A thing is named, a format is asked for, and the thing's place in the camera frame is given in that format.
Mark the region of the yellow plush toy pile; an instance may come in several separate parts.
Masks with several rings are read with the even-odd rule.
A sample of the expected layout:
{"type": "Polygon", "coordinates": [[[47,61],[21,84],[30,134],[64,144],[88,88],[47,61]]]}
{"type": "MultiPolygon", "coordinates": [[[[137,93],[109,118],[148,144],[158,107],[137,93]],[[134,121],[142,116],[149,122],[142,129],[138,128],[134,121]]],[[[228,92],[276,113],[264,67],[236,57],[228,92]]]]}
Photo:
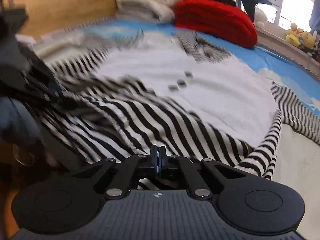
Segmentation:
{"type": "Polygon", "coordinates": [[[316,40],[314,36],[309,32],[298,28],[295,23],[291,23],[290,28],[286,31],[285,40],[295,47],[307,48],[311,50],[315,49],[316,47],[316,40]]]}

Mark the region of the blue white patterned bedsheet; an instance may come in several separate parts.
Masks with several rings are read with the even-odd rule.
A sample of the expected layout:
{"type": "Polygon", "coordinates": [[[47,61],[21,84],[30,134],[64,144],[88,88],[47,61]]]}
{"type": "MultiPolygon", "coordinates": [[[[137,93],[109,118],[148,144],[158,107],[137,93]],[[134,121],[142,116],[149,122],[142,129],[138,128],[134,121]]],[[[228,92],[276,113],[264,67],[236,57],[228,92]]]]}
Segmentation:
{"type": "MultiPolygon", "coordinates": [[[[65,30],[48,35],[45,40],[63,33],[85,30],[103,37],[128,37],[138,31],[157,31],[173,35],[179,31],[172,25],[156,25],[129,20],[114,20],[97,25],[87,24],[74,30],[65,30]]],[[[308,73],[284,58],[260,47],[252,50],[198,33],[208,42],[227,49],[253,71],[264,77],[282,83],[296,94],[312,113],[319,115],[319,83],[308,73]]],[[[277,153],[272,178],[299,192],[305,201],[305,215],[298,231],[307,239],[319,239],[319,143],[314,143],[290,126],[282,125],[283,142],[295,142],[292,150],[277,153]]]]}

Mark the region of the red folded blanket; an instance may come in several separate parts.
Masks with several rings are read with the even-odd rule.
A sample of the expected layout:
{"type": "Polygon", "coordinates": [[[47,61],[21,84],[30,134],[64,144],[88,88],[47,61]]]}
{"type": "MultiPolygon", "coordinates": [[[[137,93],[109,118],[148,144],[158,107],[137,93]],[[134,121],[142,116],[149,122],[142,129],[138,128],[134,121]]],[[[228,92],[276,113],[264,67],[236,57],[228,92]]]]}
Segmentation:
{"type": "Polygon", "coordinates": [[[245,48],[258,41],[249,16],[237,7],[214,0],[183,0],[174,7],[175,26],[210,34],[245,48]]]}

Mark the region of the wooden bed headboard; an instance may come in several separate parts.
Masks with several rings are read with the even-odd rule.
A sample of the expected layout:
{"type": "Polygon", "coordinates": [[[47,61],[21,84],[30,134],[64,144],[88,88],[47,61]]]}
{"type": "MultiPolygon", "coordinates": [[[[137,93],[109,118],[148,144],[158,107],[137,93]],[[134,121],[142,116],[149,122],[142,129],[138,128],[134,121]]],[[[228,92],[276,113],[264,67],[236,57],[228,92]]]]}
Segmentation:
{"type": "Polygon", "coordinates": [[[9,7],[10,2],[16,7],[25,7],[28,20],[20,34],[34,38],[57,29],[113,16],[117,10],[115,0],[3,0],[5,7],[9,7]]]}

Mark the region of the black white striped garment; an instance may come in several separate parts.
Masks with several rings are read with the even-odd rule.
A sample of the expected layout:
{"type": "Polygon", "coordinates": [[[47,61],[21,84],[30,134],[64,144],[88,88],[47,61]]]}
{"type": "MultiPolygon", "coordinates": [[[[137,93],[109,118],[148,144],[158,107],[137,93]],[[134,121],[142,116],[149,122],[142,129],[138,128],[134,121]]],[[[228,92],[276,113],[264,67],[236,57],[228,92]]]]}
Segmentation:
{"type": "Polygon", "coordinates": [[[103,37],[85,30],[31,46],[53,83],[44,127],[84,162],[149,153],[212,158],[271,179],[282,125],[319,143],[319,115],[282,83],[193,31],[103,37]]]}

